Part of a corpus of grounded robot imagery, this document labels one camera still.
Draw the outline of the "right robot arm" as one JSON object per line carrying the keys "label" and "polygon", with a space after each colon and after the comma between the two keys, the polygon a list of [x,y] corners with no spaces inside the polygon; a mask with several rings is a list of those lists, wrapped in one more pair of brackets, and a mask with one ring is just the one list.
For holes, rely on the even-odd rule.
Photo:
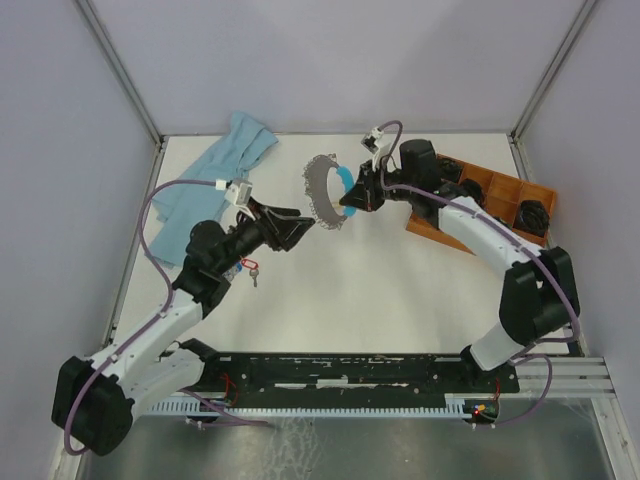
{"label": "right robot arm", "polygon": [[341,198],[345,207],[374,212],[387,201],[408,203],[432,228],[461,242],[501,277],[497,323],[467,346],[458,368],[467,389],[481,391],[495,369],[540,343],[554,343],[554,332],[576,326],[579,300],[570,255],[544,249],[517,235],[484,210],[462,186],[446,181],[431,142],[408,140],[395,146],[367,135],[371,159],[359,167],[353,187]]}

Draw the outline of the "large keyring with blue handle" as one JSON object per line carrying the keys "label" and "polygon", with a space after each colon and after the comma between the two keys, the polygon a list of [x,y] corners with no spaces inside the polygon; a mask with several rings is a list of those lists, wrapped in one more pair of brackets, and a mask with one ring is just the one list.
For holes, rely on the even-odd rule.
{"label": "large keyring with blue handle", "polygon": [[[329,177],[335,174],[341,182],[341,192],[333,199],[329,190]],[[340,198],[355,185],[351,171],[337,162],[335,154],[320,154],[309,160],[302,173],[304,194],[316,222],[326,230],[340,230],[348,218],[355,214],[354,207],[345,207]]]}

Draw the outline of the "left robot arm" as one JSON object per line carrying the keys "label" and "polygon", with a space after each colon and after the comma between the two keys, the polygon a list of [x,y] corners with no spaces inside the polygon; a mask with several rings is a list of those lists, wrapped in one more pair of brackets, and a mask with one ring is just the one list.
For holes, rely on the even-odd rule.
{"label": "left robot arm", "polygon": [[63,431],[65,450],[107,455],[160,401],[193,385],[215,387],[221,366],[208,357],[213,351],[207,345],[194,341],[168,357],[163,352],[219,306],[231,287],[226,272],[263,245],[290,251],[314,224],[296,209],[255,200],[230,230],[214,220],[197,223],[182,269],[156,312],[91,357],[73,356],[61,366],[51,418]]}

